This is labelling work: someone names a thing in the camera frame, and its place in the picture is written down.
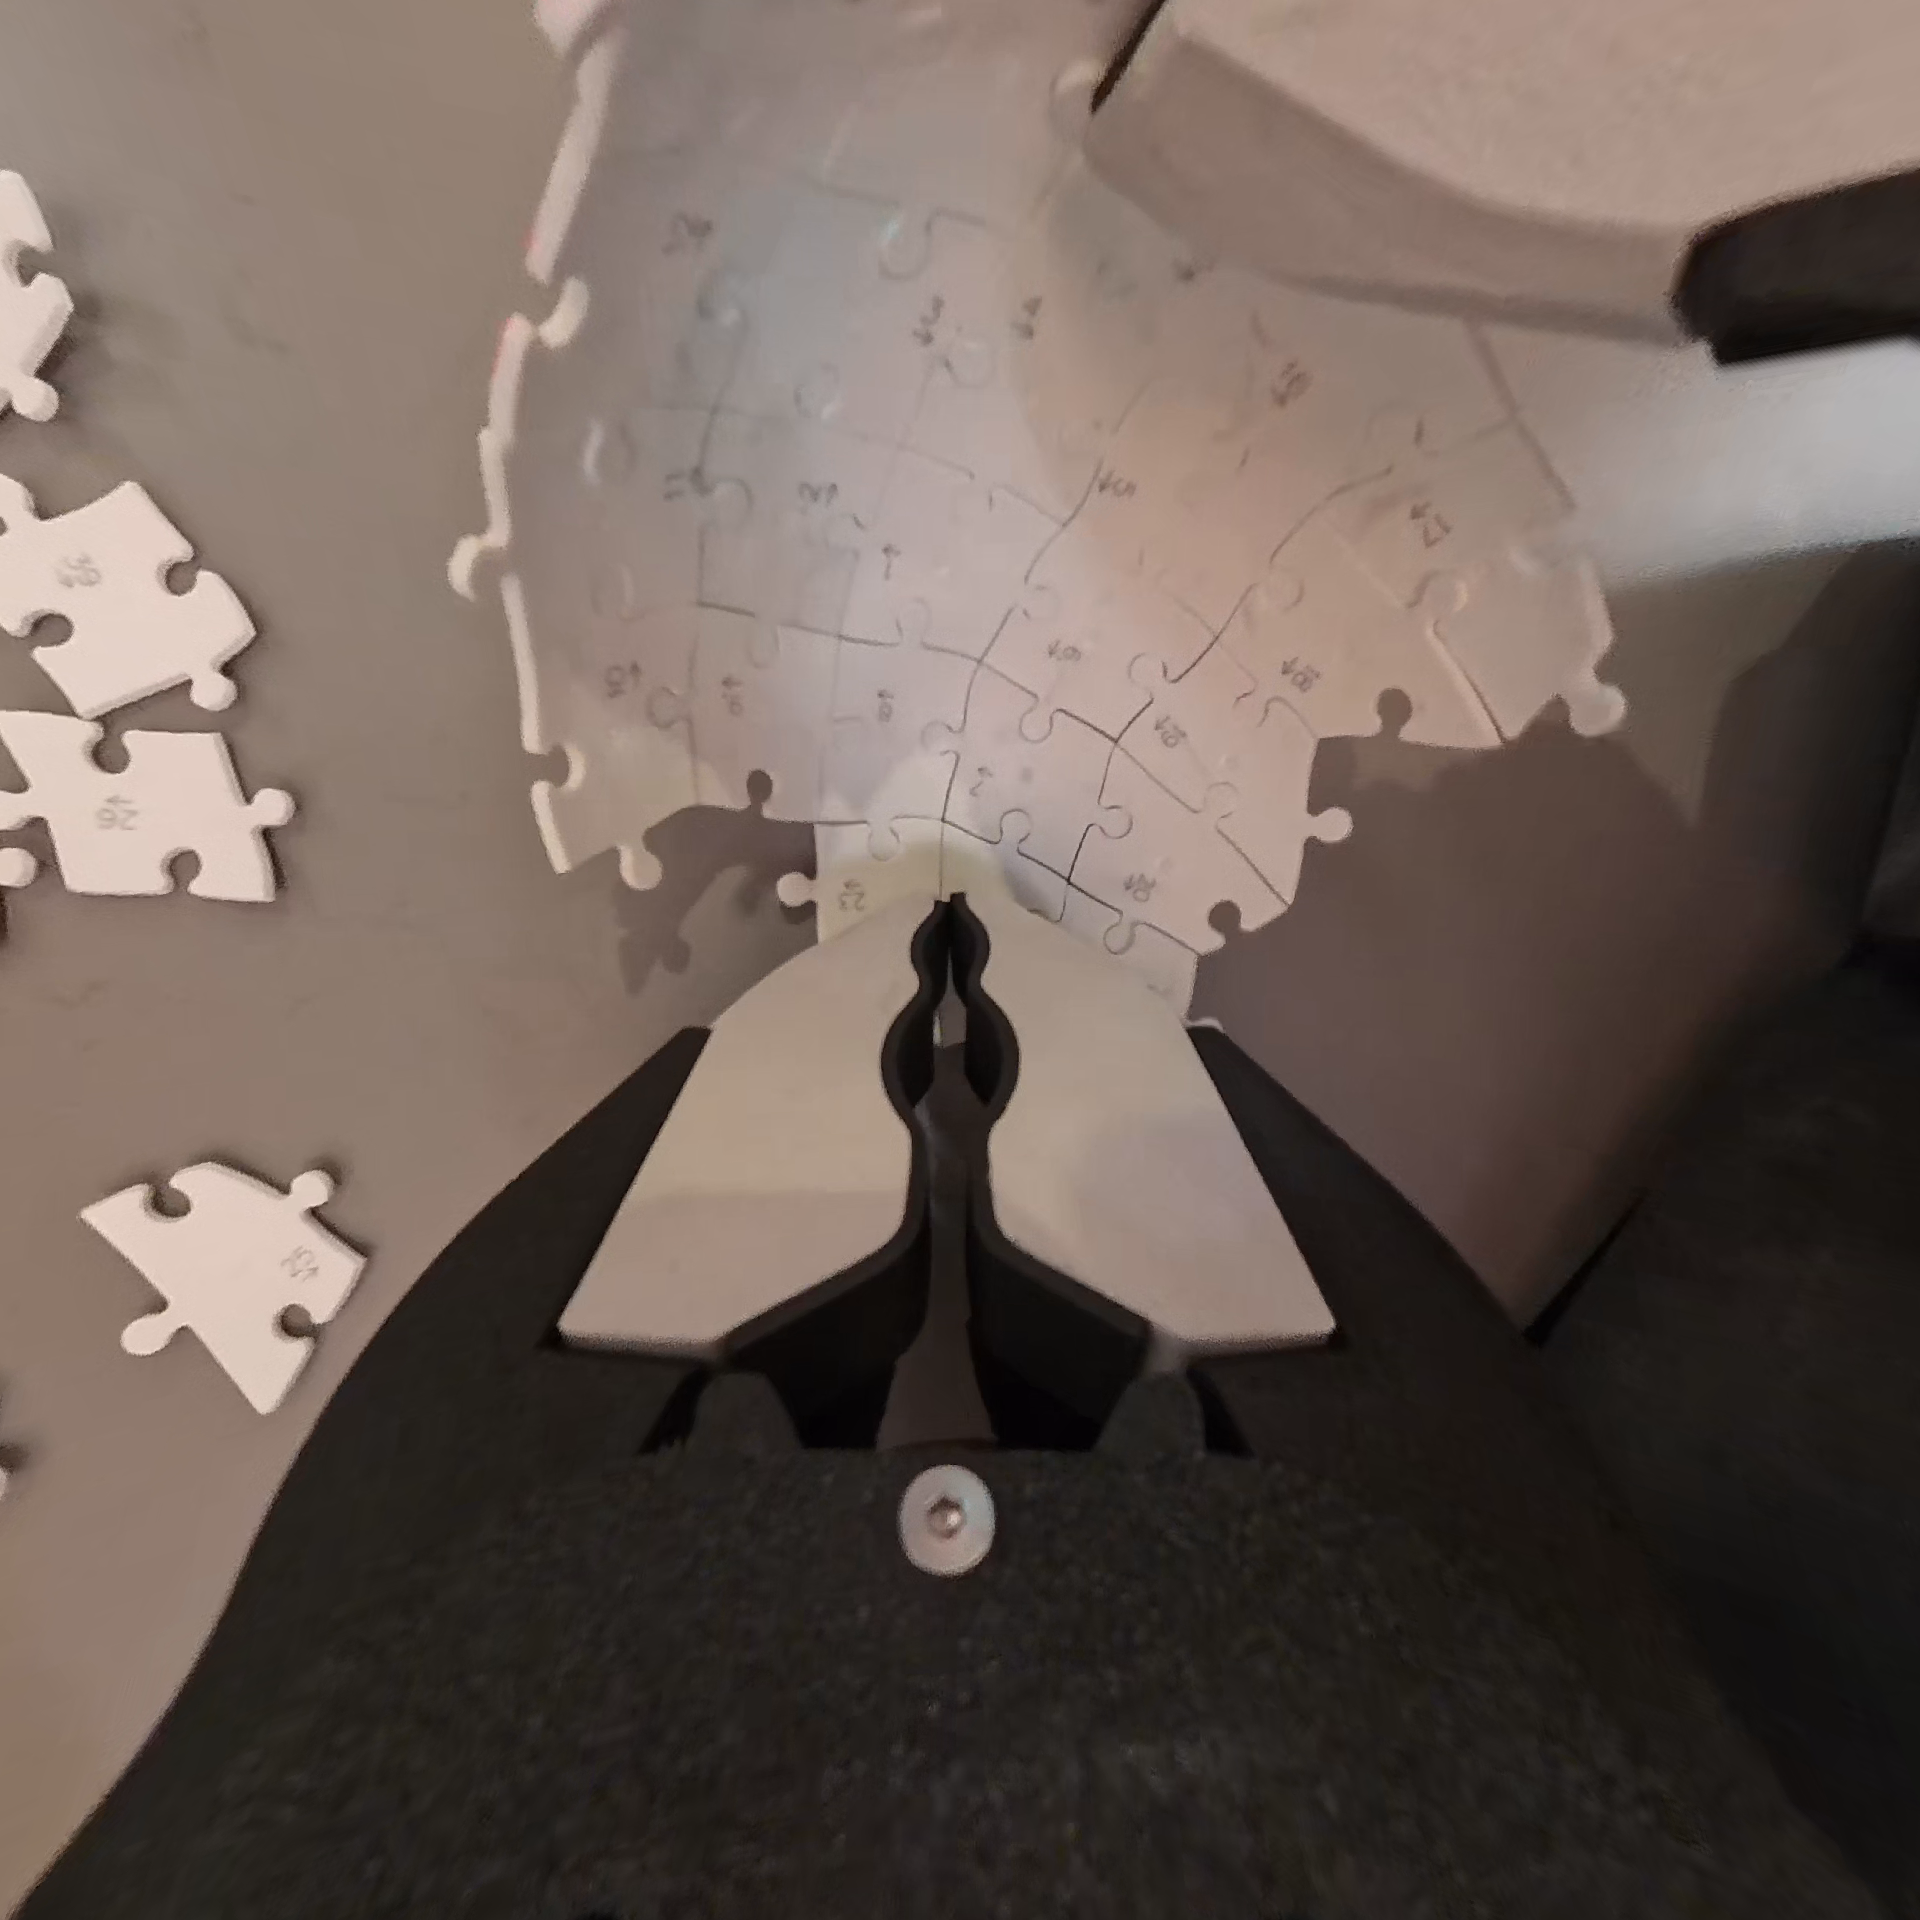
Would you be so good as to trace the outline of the person's dark trousers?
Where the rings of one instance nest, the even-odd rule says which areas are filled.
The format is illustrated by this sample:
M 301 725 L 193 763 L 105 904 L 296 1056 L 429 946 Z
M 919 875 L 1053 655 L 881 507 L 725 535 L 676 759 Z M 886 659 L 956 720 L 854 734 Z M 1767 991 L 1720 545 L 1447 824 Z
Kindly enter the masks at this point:
M 1722 1045 L 1545 1355 L 1720 1698 L 1916 1915 L 1916 539 L 1757 680 L 1711 787 L 1790 815 L 1837 951 Z

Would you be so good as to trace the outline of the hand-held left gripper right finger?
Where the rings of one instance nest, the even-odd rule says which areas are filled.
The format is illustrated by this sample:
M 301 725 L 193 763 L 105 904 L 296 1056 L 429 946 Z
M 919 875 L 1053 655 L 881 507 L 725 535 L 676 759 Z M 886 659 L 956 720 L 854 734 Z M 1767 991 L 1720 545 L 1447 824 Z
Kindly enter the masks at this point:
M 1312 1352 L 1337 1320 L 1186 1022 L 1007 897 L 951 901 L 982 1136 L 966 1343 L 1006 1448 L 1082 1449 L 1144 1377 Z

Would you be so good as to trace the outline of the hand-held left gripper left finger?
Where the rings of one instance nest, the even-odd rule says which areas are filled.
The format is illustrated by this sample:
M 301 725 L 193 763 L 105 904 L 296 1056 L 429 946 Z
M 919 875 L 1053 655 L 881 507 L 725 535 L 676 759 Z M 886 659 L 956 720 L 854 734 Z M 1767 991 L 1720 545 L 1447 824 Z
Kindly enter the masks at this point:
M 909 897 L 735 1000 L 560 1313 L 560 1339 L 764 1377 L 805 1446 L 870 1448 L 927 1311 L 916 1107 L 945 979 L 945 905 Z

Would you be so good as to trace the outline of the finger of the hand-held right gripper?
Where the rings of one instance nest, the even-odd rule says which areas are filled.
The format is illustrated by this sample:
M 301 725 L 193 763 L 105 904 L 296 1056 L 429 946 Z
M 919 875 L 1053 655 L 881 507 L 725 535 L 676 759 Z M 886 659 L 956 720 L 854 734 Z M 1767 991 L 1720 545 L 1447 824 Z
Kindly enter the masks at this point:
M 1175 2 L 1086 154 L 1204 262 L 1645 346 L 1750 208 L 1917 173 L 1916 2 Z

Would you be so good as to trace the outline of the group of puzzle pieces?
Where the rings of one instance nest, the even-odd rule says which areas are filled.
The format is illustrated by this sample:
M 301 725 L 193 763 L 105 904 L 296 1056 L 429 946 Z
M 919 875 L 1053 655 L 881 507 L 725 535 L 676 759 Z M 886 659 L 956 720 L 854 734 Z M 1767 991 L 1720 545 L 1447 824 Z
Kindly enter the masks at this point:
M 53 640 L 34 634 L 54 622 Z M 72 897 L 154 899 L 176 889 L 217 905 L 266 905 L 278 893 L 271 835 L 296 816 L 281 790 L 247 790 L 226 737 L 129 730 L 105 759 L 105 718 L 181 690 L 206 713 L 238 695 L 233 662 L 256 626 L 226 578 L 199 563 L 151 491 L 121 483 L 42 515 L 13 477 L 1 481 L 1 626 L 30 640 L 54 711 L 5 709 L 5 888 L 40 864 L 12 835 L 38 830 Z M 325 1168 L 288 1186 L 218 1163 L 173 1171 L 87 1206 L 92 1229 L 144 1280 L 153 1305 L 121 1330 L 133 1358 L 189 1336 L 257 1417 L 271 1417 L 348 1305 L 366 1257 L 325 1221 Z

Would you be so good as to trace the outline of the partly built puzzle ball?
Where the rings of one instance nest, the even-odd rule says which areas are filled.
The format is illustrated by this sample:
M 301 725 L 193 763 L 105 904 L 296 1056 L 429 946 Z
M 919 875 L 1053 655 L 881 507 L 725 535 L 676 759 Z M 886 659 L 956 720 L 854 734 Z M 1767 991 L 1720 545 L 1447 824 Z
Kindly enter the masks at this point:
M 534 5 L 573 101 L 478 440 L 558 873 L 805 825 L 820 938 L 990 875 L 1177 1011 L 1340 738 L 1613 731 L 1473 327 L 1204 259 L 1082 155 L 1141 5 Z

